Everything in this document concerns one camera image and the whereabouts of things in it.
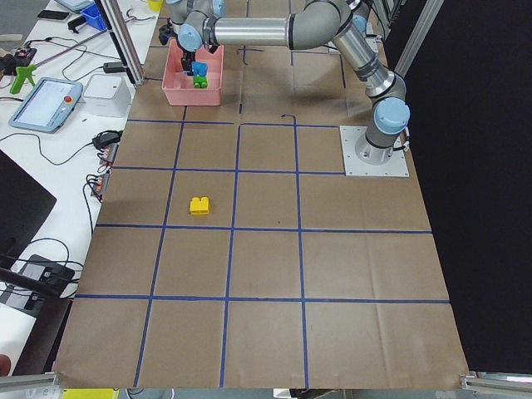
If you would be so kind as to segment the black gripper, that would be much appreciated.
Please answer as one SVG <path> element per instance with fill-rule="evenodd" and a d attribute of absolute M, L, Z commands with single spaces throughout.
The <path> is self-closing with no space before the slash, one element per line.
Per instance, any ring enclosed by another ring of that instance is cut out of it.
<path fill-rule="evenodd" d="M 180 63 L 183 68 L 183 73 L 186 76 L 192 76 L 193 63 L 196 62 L 195 52 L 185 50 L 183 47 L 181 47 L 180 49 L 182 51 Z"/>
<path fill-rule="evenodd" d="M 158 39 L 161 45 L 166 45 L 175 36 L 174 28 L 171 24 L 163 25 L 159 28 Z"/>

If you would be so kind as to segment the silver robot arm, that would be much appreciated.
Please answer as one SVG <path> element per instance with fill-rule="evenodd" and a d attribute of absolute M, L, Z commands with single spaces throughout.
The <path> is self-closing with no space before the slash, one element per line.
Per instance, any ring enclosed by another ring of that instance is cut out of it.
<path fill-rule="evenodd" d="M 307 1 L 286 17 L 226 17 L 223 1 L 170 1 L 170 28 L 180 47 L 195 53 L 221 45 L 308 50 L 332 43 L 366 87 L 372 121 L 362 139 L 369 150 L 391 152 L 406 131 L 411 111 L 406 83 L 385 67 L 355 26 L 357 5 L 346 1 Z"/>
<path fill-rule="evenodd" d="M 204 25 L 210 18 L 226 16 L 225 1 L 166 1 L 170 18 L 159 29 L 159 41 L 166 45 L 171 37 L 188 52 L 195 52 L 207 41 Z"/>

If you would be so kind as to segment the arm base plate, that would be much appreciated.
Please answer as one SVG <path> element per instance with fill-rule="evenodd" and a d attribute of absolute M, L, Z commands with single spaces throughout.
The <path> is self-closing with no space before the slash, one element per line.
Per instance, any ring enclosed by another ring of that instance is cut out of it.
<path fill-rule="evenodd" d="M 379 149 L 366 138 L 365 126 L 339 126 L 345 176 L 407 178 L 410 176 L 404 150 L 394 151 L 399 138 L 392 147 Z"/>

